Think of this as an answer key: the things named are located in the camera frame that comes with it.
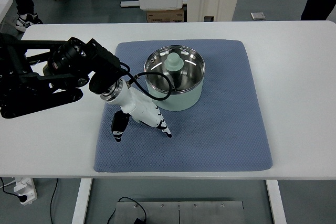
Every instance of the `blue textured mat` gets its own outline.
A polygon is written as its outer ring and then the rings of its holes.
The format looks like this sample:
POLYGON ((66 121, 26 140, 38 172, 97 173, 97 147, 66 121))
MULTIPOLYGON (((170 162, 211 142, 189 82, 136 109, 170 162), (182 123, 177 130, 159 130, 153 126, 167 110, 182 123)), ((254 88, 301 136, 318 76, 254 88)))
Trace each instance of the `blue textured mat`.
MULTIPOLYGON (((204 58, 201 98, 184 111, 160 109, 172 138, 130 119, 120 143, 110 130, 113 115, 120 107, 106 104, 95 171, 236 172, 271 168, 271 153, 244 45, 235 40, 136 41, 119 44, 115 55, 136 74, 143 71, 152 52, 170 45, 191 47, 204 58)), ((144 77, 140 80, 145 87, 144 77)))

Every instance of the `cardboard box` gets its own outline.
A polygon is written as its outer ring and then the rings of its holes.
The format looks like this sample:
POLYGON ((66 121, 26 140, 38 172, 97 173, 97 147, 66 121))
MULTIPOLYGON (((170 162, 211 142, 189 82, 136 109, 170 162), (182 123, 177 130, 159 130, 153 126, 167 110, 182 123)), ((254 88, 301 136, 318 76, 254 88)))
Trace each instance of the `cardboard box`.
POLYGON ((162 22, 183 22, 183 8, 178 10, 148 10, 146 12, 147 23, 162 23, 162 22))

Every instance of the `white table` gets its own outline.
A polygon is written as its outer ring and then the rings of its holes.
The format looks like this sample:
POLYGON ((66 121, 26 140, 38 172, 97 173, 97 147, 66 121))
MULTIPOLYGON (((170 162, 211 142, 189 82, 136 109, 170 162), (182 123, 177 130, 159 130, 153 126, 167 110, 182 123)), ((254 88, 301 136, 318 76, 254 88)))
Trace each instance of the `white table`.
POLYGON ((336 179, 334 23, 35 25, 24 34, 24 39, 35 40, 70 37, 84 42, 94 38, 112 53, 119 43, 136 40, 242 41, 254 77, 273 167, 259 172, 97 173, 93 163, 104 102, 86 85, 78 102, 15 119, 0 118, 1 176, 336 179))

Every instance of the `metal plate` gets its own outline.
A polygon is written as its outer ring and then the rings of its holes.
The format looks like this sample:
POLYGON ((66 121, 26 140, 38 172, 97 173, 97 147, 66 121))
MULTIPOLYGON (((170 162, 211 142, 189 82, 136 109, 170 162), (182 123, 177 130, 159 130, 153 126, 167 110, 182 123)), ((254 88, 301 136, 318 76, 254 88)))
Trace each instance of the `metal plate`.
MULTIPOLYGON (((241 201, 139 202, 147 214, 147 224, 244 224, 241 201)), ((144 220, 144 212, 134 202, 118 202, 115 224, 144 220)))
POLYGON ((180 224, 244 224, 241 201, 180 202, 180 224))
POLYGON ((266 20, 264 13, 250 13, 253 20, 266 20))
MULTIPOLYGON (((178 202, 139 202, 147 213, 146 224, 178 224, 178 202)), ((133 224, 136 218, 144 220, 144 212, 134 202, 118 202, 115 224, 133 224)))

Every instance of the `metal pot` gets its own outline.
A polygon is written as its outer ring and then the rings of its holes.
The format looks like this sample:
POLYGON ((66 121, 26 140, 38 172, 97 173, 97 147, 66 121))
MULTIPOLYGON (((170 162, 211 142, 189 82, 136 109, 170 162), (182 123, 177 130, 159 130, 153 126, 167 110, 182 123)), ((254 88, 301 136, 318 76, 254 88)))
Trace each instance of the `metal pot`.
MULTIPOLYGON (((164 101, 155 101, 159 107, 180 111, 193 106, 202 92, 205 64, 201 55, 185 46, 163 47, 152 53, 145 65, 145 72, 165 74, 173 86, 172 94, 164 101)), ((148 91, 155 97, 168 93, 168 82, 158 75, 146 76, 148 91)))

